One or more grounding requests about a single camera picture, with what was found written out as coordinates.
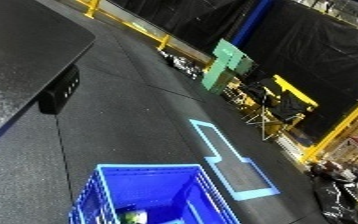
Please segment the yellow railing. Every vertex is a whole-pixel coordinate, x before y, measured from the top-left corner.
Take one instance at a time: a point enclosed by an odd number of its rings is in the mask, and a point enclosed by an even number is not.
[[[115,20],[115,21],[117,21],[117,22],[119,22],[119,23],[121,23],[121,24],[123,24],[123,25],[125,25],[127,27],[130,27],[131,29],[134,29],[134,30],[136,30],[136,31],[148,36],[151,39],[154,39],[154,40],[158,41],[159,42],[159,46],[157,47],[158,50],[163,50],[165,47],[168,46],[168,47],[170,47],[172,49],[175,49],[176,51],[178,51],[178,52],[180,52],[180,53],[182,53],[182,54],[184,54],[184,55],[186,55],[186,56],[188,56],[188,57],[190,57],[190,58],[192,58],[194,60],[197,60],[197,61],[199,61],[199,62],[201,62],[203,64],[208,64],[208,62],[210,61],[209,58],[207,60],[200,59],[197,56],[192,55],[191,53],[186,52],[186,51],[176,47],[175,45],[171,44],[170,40],[172,39],[171,38],[172,36],[169,35],[169,34],[165,34],[163,37],[158,37],[158,36],[148,32],[147,30],[136,26],[134,23],[124,21],[124,20],[122,20],[122,19],[120,19],[120,18],[118,18],[118,17],[116,17],[116,16],[104,11],[103,9],[100,9],[99,8],[100,0],[90,0],[88,2],[83,1],[83,0],[77,0],[77,2],[79,2],[80,4],[85,5],[85,6],[88,7],[88,10],[85,13],[85,16],[87,16],[87,17],[89,17],[91,19],[94,19],[94,15],[95,15],[96,12],[101,13],[104,16],[107,16],[110,19],[113,19],[113,20]]]
[[[358,106],[345,118],[343,119],[323,140],[317,145],[310,147],[306,154],[300,158],[302,163],[309,161],[316,161],[316,155],[323,150],[335,137],[338,136],[345,128],[349,126],[358,117]]]

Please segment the blue pillar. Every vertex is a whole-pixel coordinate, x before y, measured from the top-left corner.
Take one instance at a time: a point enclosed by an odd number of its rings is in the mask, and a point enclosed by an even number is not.
[[[251,15],[246,19],[240,31],[236,34],[231,43],[235,46],[241,45],[248,39],[252,33],[253,28],[260,22],[263,16],[267,13],[272,0],[260,0]]]

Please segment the yellow barrier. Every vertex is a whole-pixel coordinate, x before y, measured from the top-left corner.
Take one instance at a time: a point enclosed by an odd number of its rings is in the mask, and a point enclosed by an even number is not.
[[[155,35],[149,33],[147,30],[141,29],[141,28],[135,26],[133,23],[124,21],[124,20],[122,20],[122,19],[120,19],[120,18],[118,18],[118,17],[116,17],[116,16],[114,16],[114,15],[112,15],[112,14],[110,14],[110,13],[108,13],[108,12],[102,10],[102,9],[100,9],[100,8],[99,8],[100,0],[90,0],[89,2],[86,2],[86,1],[83,1],[83,0],[77,0],[77,2],[80,3],[80,4],[83,4],[83,5],[85,5],[85,6],[88,6],[88,10],[87,10],[87,12],[85,13],[85,16],[87,16],[87,17],[89,17],[89,18],[94,19],[95,13],[96,13],[96,12],[99,12],[99,13],[101,13],[101,14],[107,16],[107,17],[110,18],[110,19],[113,19],[113,20],[115,20],[115,21],[117,21],[117,22],[119,22],[119,23],[121,23],[121,24],[123,24],[123,25],[125,25],[125,26],[128,26],[129,28],[131,28],[131,29],[133,29],[133,30],[136,30],[136,31],[138,31],[138,32],[140,32],[140,33],[142,33],[142,34],[144,34],[144,35],[150,37],[151,39],[154,39],[154,40],[160,42],[160,45],[157,47],[157,49],[159,49],[159,50],[162,50],[162,49],[164,49],[166,46],[168,46],[168,47],[170,47],[170,48],[172,48],[172,49],[175,49],[176,51],[181,52],[182,54],[184,54],[184,55],[186,55],[186,56],[188,56],[188,57],[190,57],[190,58],[192,58],[192,59],[194,59],[194,60],[197,60],[197,61],[201,62],[201,63],[204,63],[204,64],[207,64],[207,63],[208,63],[208,61],[205,61],[205,60],[207,60],[207,59],[197,58],[197,57],[195,57],[194,55],[192,55],[192,54],[190,54],[190,53],[188,53],[188,52],[186,52],[186,51],[183,51],[182,49],[180,49],[180,48],[178,48],[178,47],[176,47],[176,46],[170,44],[171,35],[166,34],[166,35],[165,35],[164,37],[162,37],[162,38],[161,38],[161,37],[157,37],[157,36],[155,36]]]
[[[358,117],[358,107],[355,108],[345,119],[343,119],[326,137],[317,145],[313,145],[307,153],[300,158],[300,162],[305,163],[307,160],[316,161],[316,155],[323,150],[339,133],[348,127]]]
[[[319,104],[316,103],[316,101],[312,100],[310,97],[308,97],[306,94],[301,92],[299,89],[295,88],[289,82],[284,80],[281,76],[274,75],[273,78],[274,78],[274,81],[281,86],[283,91],[285,91],[285,90],[290,91],[295,96],[297,96],[300,100],[302,100],[303,102],[313,106],[314,108],[319,106]]]
[[[85,13],[85,16],[93,19],[93,15],[95,14],[96,10],[99,9],[100,0],[91,0],[89,2],[88,11]]]

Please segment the black device mounted on table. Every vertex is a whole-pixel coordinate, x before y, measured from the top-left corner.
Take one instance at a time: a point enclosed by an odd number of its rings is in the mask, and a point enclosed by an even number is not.
[[[44,114],[58,114],[80,84],[76,65],[67,68],[43,90],[39,96],[39,109]]]

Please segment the green object in crate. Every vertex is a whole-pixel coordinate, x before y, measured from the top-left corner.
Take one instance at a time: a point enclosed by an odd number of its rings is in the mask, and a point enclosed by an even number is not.
[[[212,53],[216,56],[216,61],[227,65],[235,54],[236,50],[236,46],[232,45],[224,39],[220,39],[218,45],[215,47]]]
[[[227,69],[224,64],[215,61],[201,83],[210,92],[221,94],[234,76],[233,71]]]
[[[234,69],[234,71],[237,72],[238,74],[242,75],[244,73],[249,72],[249,70],[251,70],[253,64],[254,64],[254,61],[251,58],[249,58],[247,55],[244,54],[244,57],[238,63],[238,65]]]
[[[227,67],[231,70],[235,70],[244,56],[245,54],[239,49],[233,49],[233,56],[230,58],[229,63],[227,63]]]

